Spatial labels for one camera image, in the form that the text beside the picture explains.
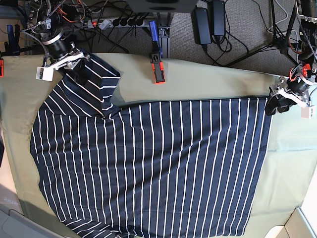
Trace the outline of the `navy white striped T-shirt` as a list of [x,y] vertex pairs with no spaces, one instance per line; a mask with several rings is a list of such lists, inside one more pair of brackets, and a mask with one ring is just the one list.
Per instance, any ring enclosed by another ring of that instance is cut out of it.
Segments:
[[111,103],[120,73],[92,56],[40,106],[39,188],[83,238],[241,236],[267,152],[265,97]]

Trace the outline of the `grey power strip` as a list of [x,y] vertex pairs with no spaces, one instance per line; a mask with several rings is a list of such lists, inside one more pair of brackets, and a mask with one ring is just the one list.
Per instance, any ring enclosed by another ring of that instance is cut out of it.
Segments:
[[124,18],[101,18],[88,20],[85,23],[84,28],[88,29],[112,29],[112,28],[147,28],[149,21],[143,17],[124,17]]

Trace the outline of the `black tripod stand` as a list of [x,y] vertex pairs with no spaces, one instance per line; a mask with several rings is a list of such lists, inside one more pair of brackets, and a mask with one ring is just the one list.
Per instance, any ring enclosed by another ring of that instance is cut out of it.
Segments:
[[232,52],[225,67],[287,75],[299,63],[301,43],[295,0],[229,0]]

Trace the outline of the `blue left clamp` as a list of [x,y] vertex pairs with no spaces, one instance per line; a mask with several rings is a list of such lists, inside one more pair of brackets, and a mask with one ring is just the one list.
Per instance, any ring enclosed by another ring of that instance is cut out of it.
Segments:
[[19,56],[20,55],[20,25],[15,26],[7,25],[8,41],[4,43],[6,56]]

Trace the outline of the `blue orange centre clamp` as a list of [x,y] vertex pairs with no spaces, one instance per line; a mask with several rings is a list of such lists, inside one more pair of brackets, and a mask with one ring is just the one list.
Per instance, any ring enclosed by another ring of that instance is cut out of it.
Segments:
[[164,84],[165,75],[163,62],[161,60],[161,47],[159,44],[159,34],[156,22],[154,20],[149,21],[151,39],[152,39],[152,52],[150,53],[150,63],[152,65],[154,73],[154,83],[155,84]]

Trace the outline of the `black box under table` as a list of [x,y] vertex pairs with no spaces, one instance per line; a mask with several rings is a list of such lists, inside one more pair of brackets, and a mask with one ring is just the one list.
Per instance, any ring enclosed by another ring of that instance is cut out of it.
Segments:
[[136,13],[141,12],[191,12],[198,0],[126,0]]

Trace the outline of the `black power adapter left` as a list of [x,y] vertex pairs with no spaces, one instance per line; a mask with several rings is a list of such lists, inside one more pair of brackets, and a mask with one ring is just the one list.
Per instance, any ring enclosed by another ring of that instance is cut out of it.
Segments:
[[197,7],[191,13],[195,43],[211,44],[210,23],[206,8]]

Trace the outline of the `black power adapter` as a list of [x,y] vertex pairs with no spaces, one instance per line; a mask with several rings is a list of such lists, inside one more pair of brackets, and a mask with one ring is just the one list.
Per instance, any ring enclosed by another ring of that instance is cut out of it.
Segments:
[[211,44],[210,23],[206,8],[197,7],[191,13],[195,43]]
[[210,2],[211,35],[216,44],[220,45],[225,38],[225,3],[223,0]]

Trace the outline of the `black power adapter right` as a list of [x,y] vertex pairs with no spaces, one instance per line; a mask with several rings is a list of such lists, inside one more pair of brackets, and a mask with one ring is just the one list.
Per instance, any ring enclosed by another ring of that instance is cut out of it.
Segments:
[[223,0],[210,2],[211,35],[216,44],[220,45],[225,38],[225,3]]

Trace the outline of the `aluminium profile post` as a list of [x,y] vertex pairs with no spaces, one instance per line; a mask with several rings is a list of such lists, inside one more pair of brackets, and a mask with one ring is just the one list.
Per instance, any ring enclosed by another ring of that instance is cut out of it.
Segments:
[[170,27],[174,17],[173,12],[154,12],[158,27],[158,39],[161,48],[161,57],[170,58]]

